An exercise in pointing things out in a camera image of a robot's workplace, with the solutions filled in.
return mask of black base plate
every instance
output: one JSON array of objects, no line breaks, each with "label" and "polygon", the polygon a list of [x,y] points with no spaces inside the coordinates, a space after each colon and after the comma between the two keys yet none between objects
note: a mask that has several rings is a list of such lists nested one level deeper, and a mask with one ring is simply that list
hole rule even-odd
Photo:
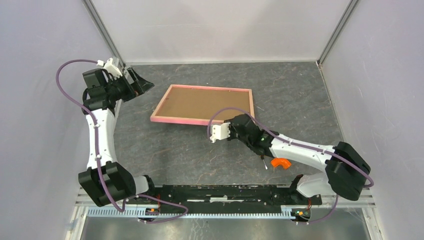
[{"label": "black base plate", "polygon": [[[281,185],[163,185],[155,188],[154,197],[186,206],[190,214],[281,213],[281,205],[308,205],[307,197],[291,190],[288,186]],[[222,202],[213,199],[223,197],[228,200],[242,201]],[[127,204],[146,203],[145,198],[134,198]],[[323,204],[321,196],[311,197],[311,203],[312,205]],[[160,212],[180,214],[184,210],[160,204]]]}]

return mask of metal pin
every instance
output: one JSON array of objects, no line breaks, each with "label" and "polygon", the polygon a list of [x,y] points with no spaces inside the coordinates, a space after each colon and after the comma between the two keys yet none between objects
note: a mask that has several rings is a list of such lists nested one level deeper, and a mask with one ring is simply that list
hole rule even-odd
[{"label": "metal pin", "polygon": [[265,169],[268,170],[267,164],[265,163],[265,157],[264,157],[264,155],[261,155],[260,156],[260,159],[262,159],[263,165],[265,165]]}]

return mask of metal track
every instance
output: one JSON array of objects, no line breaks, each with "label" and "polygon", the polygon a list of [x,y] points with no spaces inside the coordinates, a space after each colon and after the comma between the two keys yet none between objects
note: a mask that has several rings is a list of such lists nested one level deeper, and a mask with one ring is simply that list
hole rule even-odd
[{"label": "metal track", "polygon": [[381,223],[376,208],[362,208],[366,227],[368,228],[371,240],[384,240],[384,234],[381,229]]},{"label": "metal track", "polygon": [[[149,206],[127,206],[124,212],[119,212],[113,206],[88,208],[87,217],[113,217],[113,218],[171,218],[178,216],[177,213],[165,213],[159,215],[146,214],[147,208],[155,208],[157,205]],[[194,213],[186,214],[181,218],[184,219],[295,219],[291,216],[292,209],[287,207],[281,208],[281,213],[216,213],[204,214]]]},{"label": "metal track", "polygon": [[86,206],[74,207],[65,240],[79,240],[81,238],[88,211],[89,208]]},{"label": "metal track", "polygon": [[[334,204],[336,196],[333,195],[322,195],[322,205],[313,205],[312,208],[331,208]],[[96,207],[94,202],[88,196],[84,189],[80,189],[78,193],[78,197],[76,199],[75,206],[87,206],[87,207]],[[282,205],[283,208],[305,208],[306,205]],[[357,201],[350,201],[339,197],[337,208],[375,208],[376,204],[374,203],[373,196],[371,195],[371,191],[369,188],[364,188],[361,192],[361,195]]]}]

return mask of wooden picture frame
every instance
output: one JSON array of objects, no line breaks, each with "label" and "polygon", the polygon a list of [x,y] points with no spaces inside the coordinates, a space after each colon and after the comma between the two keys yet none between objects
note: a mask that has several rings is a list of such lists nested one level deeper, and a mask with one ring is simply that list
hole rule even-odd
[{"label": "wooden picture frame", "polygon": [[[217,86],[195,86],[195,85],[172,84],[172,85],[169,86],[165,95],[162,97],[162,99],[160,100],[156,109],[153,111],[153,114],[150,116],[150,121],[158,122],[158,123],[171,123],[171,124],[188,124],[188,125],[203,125],[203,126],[208,125],[210,117],[212,117],[212,115],[217,110],[214,110],[214,112],[211,112],[210,114],[205,113],[203,111],[202,114],[201,114],[201,115],[203,115],[203,117],[181,117],[181,116],[161,115],[161,112],[163,112],[161,110],[163,109],[165,104],[168,103],[167,100],[170,99],[170,94],[175,89],[181,89],[180,91],[186,91],[187,94],[190,94],[190,92],[187,91],[187,90],[207,90],[211,95],[213,95],[214,93],[217,93],[217,94],[220,94],[220,95],[224,94],[225,96],[230,96],[231,94],[232,95],[238,94],[238,96],[240,96],[240,94],[237,93],[237,92],[245,92],[245,93],[248,94],[248,99],[246,99],[246,97],[244,96],[243,100],[239,99],[237,101],[239,105],[240,105],[240,101],[242,101],[243,107],[240,107],[239,105],[232,105],[231,102],[222,103],[222,101],[225,101],[225,99],[221,100],[220,103],[217,103],[217,105],[222,105],[222,106],[219,107],[219,109],[222,109],[222,108],[225,108],[225,107],[238,107],[238,108],[241,108],[241,109],[249,112],[253,117],[255,116],[254,105],[253,105],[253,95],[252,95],[251,89],[232,88],[232,87],[217,87]],[[197,108],[203,108],[201,101],[202,101],[202,97],[199,97],[199,96],[197,96],[196,99],[192,99],[193,104],[195,104]],[[235,110],[233,110],[233,111],[234,112],[230,113],[230,115],[228,115],[228,114],[226,115],[227,119],[231,119],[231,118],[233,118],[237,115],[243,114],[242,112],[239,112],[239,111],[238,111],[238,113],[236,113],[237,111],[235,111]],[[223,119],[216,119],[216,120],[213,121],[213,123],[218,123],[218,124],[223,123],[223,122],[224,122]]]}]

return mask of white cable clip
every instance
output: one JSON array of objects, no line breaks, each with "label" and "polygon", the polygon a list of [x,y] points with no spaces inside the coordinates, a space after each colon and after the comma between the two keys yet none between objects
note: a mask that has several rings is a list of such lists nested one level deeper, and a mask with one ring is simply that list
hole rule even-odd
[{"label": "white cable clip", "polygon": [[105,65],[105,62],[102,60],[97,60],[97,66],[103,67]]}]

